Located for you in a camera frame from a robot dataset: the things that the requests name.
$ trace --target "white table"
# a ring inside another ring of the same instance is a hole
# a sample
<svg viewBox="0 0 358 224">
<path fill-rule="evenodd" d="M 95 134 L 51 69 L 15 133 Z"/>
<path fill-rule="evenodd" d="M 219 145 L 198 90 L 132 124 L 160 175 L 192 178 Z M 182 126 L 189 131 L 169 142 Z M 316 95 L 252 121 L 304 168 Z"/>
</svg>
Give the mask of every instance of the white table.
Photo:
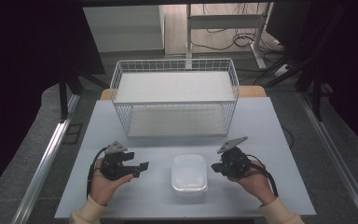
<svg viewBox="0 0 358 224">
<path fill-rule="evenodd" d="M 135 152 L 127 165 L 149 161 L 139 178 L 120 187 L 104 217 L 116 219 L 184 219 L 260 217 L 260 202 L 236 183 L 216 174 L 210 166 L 219 162 L 216 153 L 225 141 L 247 135 L 239 148 L 257 156 L 275 179 L 281 200 L 300 215 L 315 215 L 304 182 L 284 138 L 268 97 L 239 99 L 227 137 L 139 138 L 126 137 L 111 101 L 98 101 L 68 180 L 56 218 L 68 218 L 86 202 L 86 180 L 96 153 L 118 140 Z M 208 191 L 199 198 L 177 196 L 171 186 L 174 156 L 198 153 L 207 163 Z"/>
</svg>

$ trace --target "black curtain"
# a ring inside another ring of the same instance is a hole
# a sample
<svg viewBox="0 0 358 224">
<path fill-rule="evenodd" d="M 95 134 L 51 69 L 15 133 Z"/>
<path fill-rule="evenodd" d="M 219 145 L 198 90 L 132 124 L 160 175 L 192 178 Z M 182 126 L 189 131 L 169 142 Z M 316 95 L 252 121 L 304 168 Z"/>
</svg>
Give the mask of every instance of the black curtain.
<svg viewBox="0 0 358 224">
<path fill-rule="evenodd" d="M 104 73 L 82 7 L 0 1 L 0 175 L 34 122 L 42 92 L 62 74 L 75 76 L 73 68 Z"/>
<path fill-rule="evenodd" d="M 358 135 L 358 1 L 351 1 L 322 55 L 324 82 L 333 89 L 330 103 Z"/>
</svg>

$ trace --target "gray carpet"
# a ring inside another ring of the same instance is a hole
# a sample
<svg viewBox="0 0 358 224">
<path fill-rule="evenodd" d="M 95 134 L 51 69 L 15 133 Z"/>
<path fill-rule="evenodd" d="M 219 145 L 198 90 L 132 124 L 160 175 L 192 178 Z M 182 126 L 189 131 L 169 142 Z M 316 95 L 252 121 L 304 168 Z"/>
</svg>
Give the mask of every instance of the gray carpet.
<svg viewBox="0 0 358 224">
<path fill-rule="evenodd" d="M 256 69 L 255 61 L 250 53 L 224 56 L 233 58 L 236 68 Z M 156 59 L 163 56 L 105 54 L 102 57 L 105 72 L 108 75 L 96 77 L 109 83 L 111 78 L 109 75 L 113 73 L 118 59 Z M 252 85 L 255 81 L 254 76 L 259 75 L 259 72 L 238 71 L 239 79 L 244 79 L 242 85 Z M 269 78 L 271 77 L 265 77 L 263 81 L 267 81 Z M 54 219 L 54 214 L 72 171 L 82 137 L 87 130 L 95 101 L 102 92 L 102 89 L 93 83 L 85 79 L 81 79 L 81 81 L 85 90 L 77 105 L 72 126 L 63 139 L 28 223 L 67 222 Z M 266 89 L 266 91 L 272 100 L 281 125 L 293 135 L 292 138 L 288 132 L 285 132 L 288 144 L 293 143 L 291 147 L 293 156 L 318 214 L 314 217 L 303 217 L 303 219 L 306 223 L 315 224 L 358 223 L 358 210 L 343 186 L 336 168 L 328 157 L 324 145 L 313 129 L 310 119 L 294 91 L 295 81 L 296 77 L 292 77 L 276 87 Z M 324 125 L 358 180 L 358 137 L 340 119 L 334 108 L 328 103 L 327 97 L 322 99 L 321 109 Z M 58 86 L 53 86 L 44 92 L 42 106 L 34 125 L 22 142 L 15 158 L 0 178 L 0 223 L 9 223 L 12 220 L 59 120 Z M 103 220 L 103 223 L 121 222 Z M 255 223 L 266 223 L 266 221 L 264 218 L 257 218 Z"/>
</svg>

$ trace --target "metal rail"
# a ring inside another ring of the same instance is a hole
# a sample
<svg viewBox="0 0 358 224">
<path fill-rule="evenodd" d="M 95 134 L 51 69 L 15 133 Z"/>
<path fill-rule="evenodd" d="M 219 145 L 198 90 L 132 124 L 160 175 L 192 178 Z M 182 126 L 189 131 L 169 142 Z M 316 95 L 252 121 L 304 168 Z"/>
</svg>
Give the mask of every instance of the metal rail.
<svg viewBox="0 0 358 224">
<path fill-rule="evenodd" d="M 304 92 L 298 94 L 301 103 L 303 104 L 305 110 L 307 111 L 310 121 L 316 131 L 316 133 L 321 138 L 324 148 L 327 151 L 332 163 L 336 166 L 337 172 L 344 182 L 345 187 L 347 188 L 349 194 L 352 197 L 353 202 L 355 203 L 358 209 L 358 183 L 353 177 L 351 170 L 348 168 L 345 161 L 342 159 L 341 154 L 339 153 L 336 144 L 333 139 L 330 137 L 330 134 L 325 129 L 324 124 L 319 121 L 316 116 L 312 113 L 311 102 L 308 95 Z"/>
<path fill-rule="evenodd" d="M 58 148 L 61 144 L 62 138 L 65 134 L 66 129 L 68 128 L 69 123 L 73 112 L 75 110 L 77 101 L 79 99 L 78 95 L 72 95 L 68 103 L 68 118 L 63 122 L 57 125 L 54 134 L 52 135 L 48 147 L 46 148 L 45 154 L 42 157 L 42 160 L 39 163 L 39 166 L 34 173 L 34 177 L 31 180 L 30 185 L 28 186 L 27 191 L 22 197 L 21 203 L 15 216 L 13 217 L 12 224 L 21 224 L 27 223 L 29 216 L 34 208 L 36 199 L 42 189 L 45 180 L 48 176 L 48 171 L 50 170 L 51 164 L 54 162 L 54 158 L 57 154 Z"/>
</svg>

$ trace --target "wrist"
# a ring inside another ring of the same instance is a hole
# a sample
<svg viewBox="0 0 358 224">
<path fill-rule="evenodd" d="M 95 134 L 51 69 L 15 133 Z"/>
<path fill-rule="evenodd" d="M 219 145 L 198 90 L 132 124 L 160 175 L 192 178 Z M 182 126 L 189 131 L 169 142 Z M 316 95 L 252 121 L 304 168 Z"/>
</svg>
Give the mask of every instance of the wrist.
<svg viewBox="0 0 358 224">
<path fill-rule="evenodd" d="M 273 203 L 277 197 L 272 192 L 264 193 L 260 196 L 257 196 L 257 199 L 263 204 L 263 206 L 269 205 Z"/>
</svg>

